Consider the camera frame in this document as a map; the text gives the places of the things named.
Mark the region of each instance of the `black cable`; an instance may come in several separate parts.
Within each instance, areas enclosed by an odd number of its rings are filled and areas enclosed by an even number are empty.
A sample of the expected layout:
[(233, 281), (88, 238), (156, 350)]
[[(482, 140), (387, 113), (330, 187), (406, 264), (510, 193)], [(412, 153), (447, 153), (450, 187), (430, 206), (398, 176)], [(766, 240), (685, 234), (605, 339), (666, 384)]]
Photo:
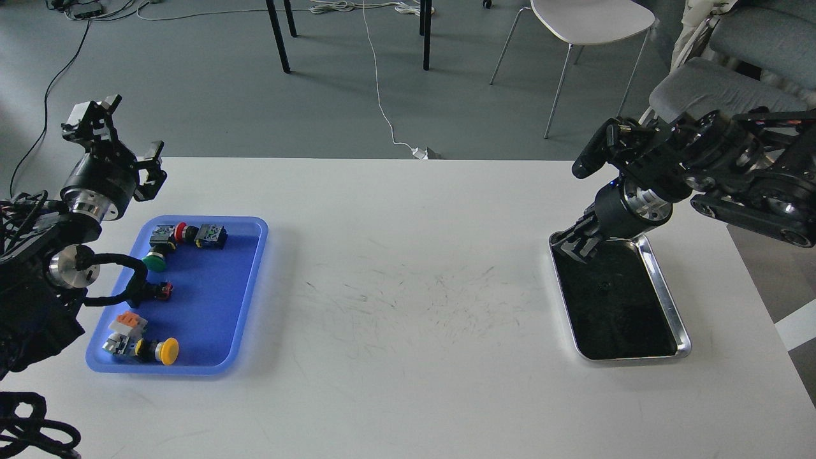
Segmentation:
[[(31, 413), (27, 417), (19, 417), (16, 414), (21, 404), (31, 407)], [(79, 430), (65, 422), (46, 419), (46, 412), (46, 400), (40, 394), (0, 392), (0, 433), (8, 430), (11, 434), (0, 434), (0, 441), (9, 443), (0, 448), (0, 457), (15, 456), (29, 446), (40, 448), (59, 457), (79, 457), (79, 454), (73, 450), (82, 439)], [(70, 441), (60, 442), (52, 439), (40, 432), (41, 429), (58, 430), (70, 437)]]
[(92, 17), (92, 18), (87, 18), (87, 19), (79, 19), (79, 18), (71, 16), (70, 10), (64, 11), (64, 13), (65, 13), (65, 17), (67, 17), (70, 20), (92, 20), (94, 22), (111, 22), (113, 20), (120, 20), (120, 19), (125, 19), (128, 16), (133, 16), (136, 13), (136, 10), (131, 11), (130, 13), (127, 13), (124, 16), (113, 17), (113, 16), (121, 13), (122, 11), (125, 11), (127, 8), (132, 7), (135, 3), (136, 3), (136, 0), (127, 0), (127, 2), (125, 2), (125, 4), (116, 11), (113, 11), (113, 12), (110, 12), (110, 13), (105, 13), (103, 15), (99, 15), (99, 16)]
[(42, 206), (45, 205), (46, 201), (48, 200), (48, 192), (45, 191), (45, 190), (35, 194), (34, 196), (32, 196), (30, 198), (33, 198), (33, 197), (36, 197), (36, 196), (41, 196), (41, 197), (37, 201), (37, 203), (34, 204), (34, 206), (31, 208), (31, 211), (25, 217), (25, 220), (23, 220), (23, 223), (21, 223), (20, 226), (17, 228), (17, 231), (14, 233), (14, 235), (11, 236), (11, 240), (8, 243), (9, 252), (11, 250), (14, 250), (14, 247), (17, 244), (17, 242), (20, 240), (20, 238), (22, 236), (25, 236), (33, 228), (34, 221), (37, 219), (37, 216), (39, 215), (40, 211), (42, 210)]
[(115, 296), (99, 296), (96, 298), (86, 298), (85, 306), (110, 306), (117, 305), (123, 301), (131, 299), (136, 293), (141, 292), (144, 283), (148, 279), (148, 268), (144, 262), (132, 256), (123, 255), (121, 253), (97, 253), (89, 256), (83, 260), (77, 258), (77, 270), (84, 270), (91, 265), (107, 265), (114, 263), (115, 265), (124, 266), (133, 270), (131, 280), (127, 282), (125, 290)]
[[(10, 207), (11, 203), (7, 201), (0, 201), (0, 206), (2, 207)], [(6, 209), (0, 208), (0, 256), (3, 256), (6, 253), (6, 236), (7, 236), (7, 229), (6, 225), (9, 225), (11, 222), (6, 222)]]
[(14, 168), (14, 172), (12, 172), (11, 174), (11, 181), (9, 181), (8, 183), (9, 197), (11, 197), (14, 194), (14, 178), (17, 175), (17, 171), (20, 169), (20, 166), (23, 165), (25, 159), (31, 154), (32, 151), (34, 151), (34, 148), (37, 146), (37, 144), (40, 143), (40, 140), (42, 140), (42, 138), (46, 135), (46, 131), (48, 130), (48, 95), (51, 93), (51, 87), (54, 85), (54, 82), (57, 80), (57, 78), (59, 78), (60, 75), (63, 74), (65, 70), (67, 70), (68, 67), (70, 67), (73, 64), (73, 62), (77, 59), (77, 56), (79, 56), (79, 52), (82, 50), (82, 45), (85, 44), (85, 38), (88, 36), (88, 29), (90, 28), (91, 22), (88, 21), (87, 25), (85, 26), (85, 33), (82, 34), (82, 40), (79, 42), (79, 47), (77, 47), (77, 52), (73, 53), (73, 57), (71, 57), (71, 60), (68, 61), (68, 64), (66, 64), (65, 67), (62, 68), (62, 70), (57, 72), (57, 74), (54, 75), (54, 78), (51, 79), (51, 82), (48, 83), (48, 87), (46, 88), (46, 94), (42, 98), (42, 104), (45, 106), (45, 122), (42, 124), (42, 132), (40, 132), (39, 137), (37, 137), (37, 139), (31, 145), (29, 151), (25, 153), (23, 158), (17, 163), (17, 166)]

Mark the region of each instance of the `green push button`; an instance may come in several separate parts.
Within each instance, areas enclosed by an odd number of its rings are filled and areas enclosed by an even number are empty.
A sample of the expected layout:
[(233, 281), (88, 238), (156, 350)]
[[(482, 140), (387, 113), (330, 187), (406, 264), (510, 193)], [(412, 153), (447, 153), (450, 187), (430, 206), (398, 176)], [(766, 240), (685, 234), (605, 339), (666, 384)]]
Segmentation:
[(164, 261), (164, 258), (156, 255), (148, 255), (145, 258), (142, 258), (144, 265), (148, 267), (148, 270), (153, 271), (154, 273), (161, 273), (162, 271), (167, 269), (167, 263)]

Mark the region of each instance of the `power adapter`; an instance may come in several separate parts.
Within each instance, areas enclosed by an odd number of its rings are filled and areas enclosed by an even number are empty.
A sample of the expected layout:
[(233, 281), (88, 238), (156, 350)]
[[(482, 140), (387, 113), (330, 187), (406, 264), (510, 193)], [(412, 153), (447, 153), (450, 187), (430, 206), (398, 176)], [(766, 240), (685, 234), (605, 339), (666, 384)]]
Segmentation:
[(90, 19), (100, 16), (104, 12), (104, 8), (97, 2), (86, 3), (84, 5), (73, 5), (71, 7), (71, 16), (77, 19)]
[(425, 149), (416, 147), (411, 149), (410, 152), (414, 155), (414, 158), (417, 159), (442, 159), (442, 156), (433, 151), (431, 147), (425, 147)]

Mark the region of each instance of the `black table leg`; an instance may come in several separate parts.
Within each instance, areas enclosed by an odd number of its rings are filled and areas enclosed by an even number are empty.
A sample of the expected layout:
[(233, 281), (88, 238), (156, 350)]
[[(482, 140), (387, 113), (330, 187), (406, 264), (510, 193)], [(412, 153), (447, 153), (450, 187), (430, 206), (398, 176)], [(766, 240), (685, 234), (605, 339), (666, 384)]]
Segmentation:
[(277, 44), (277, 54), (281, 57), (281, 66), (284, 74), (290, 74), (289, 59), (286, 58), (286, 48), (283, 46), (283, 36), (281, 35), (281, 24), (277, 22), (274, 0), (266, 0), (266, 9), (269, 10), (269, 20), (272, 21), (272, 31), (275, 34), (275, 44)]
[(419, 0), (419, 34), (425, 35), (425, 0)]
[(432, 0), (423, 0), (424, 3), (424, 12), (425, 12), (425, 21), (423, 22), (425, 26), (424, 36), (425, 36), (425, 46), (423, 51), (423, 61), (422, 61), (422, 68), (428, 70), (431, 58), (431, 7), (432, 7)]
[(292, 16), (292, 3), (289, 0), (283, 0), (283, 7), (286, 9), (286, 22), (289, 23), (289, 35), (297, 37), (298, 31), (295, 30), (295, 18)]

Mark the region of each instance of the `power cable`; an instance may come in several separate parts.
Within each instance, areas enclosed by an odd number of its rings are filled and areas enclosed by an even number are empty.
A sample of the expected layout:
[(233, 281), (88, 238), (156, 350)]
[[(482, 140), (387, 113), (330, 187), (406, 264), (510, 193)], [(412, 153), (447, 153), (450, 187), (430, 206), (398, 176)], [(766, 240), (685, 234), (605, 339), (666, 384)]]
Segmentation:
[(42, 105), (43, 105), (44, 110), (45, 110), (45, 121), (42, 123), (42, 131), (40, 132), (40, 135), (37, 137), (37, 139), (34, 141), (34, 143), (31, 144), (31, 148), (29, 148), (29, 151), (25, 152), (25, 155), (23, 155), (23, 158), (21, 158), (20, 161), (15, 166), (14, 171), (11, 174), (11, 180), (8, 183), (8, 195), (9, 195), (9, 197), (14, 195), (14, 179), (17, 176), (17, 171), (20, 170), (20, 166), (23, 165), (23, 162), (25, 161), (25, 159), (31, 154), (31, 152), (34, 151), (34, 148), (36, 148), (37, 145), (39, 145), (40, 141), (42, 140), (43, 137), (45, 137), (46, 131), (48, 130), (48, 95), (51, 94), (51, 89), (54, 86), (54, 82), (56, 82), (57, 78), (59, 78), (60, 75), (64, 74), (65, 71), (68, 70), (68, 68), (71, 65), (73, 65), (73, 62), (77, 59), (77, 56), (79, 56), (79, 52), (82, 50), (82, 45), (85, 44), (85, 38), (88, 36), (88, 30), (90, 28), (91, 28), (91, 22), (87, 21), (87, 24), (85, 25), (85, 33), (82, 34), (82, 40), (80, 40), (80, 42), (79, 42), (79, 46), (77, 47), (77, 51), (73, 53), (73, 56), (71, 57), (71, 60), (68, 61), (68, 64), (66, 64), (65, 67), (63, 67), (59, 72), (57, 72), (57, 74), (54, 75), (54, 78), (51, 79), (51, 82), (48, 83), (48, 87), (46, 88), (45, 96), (42, 98)]

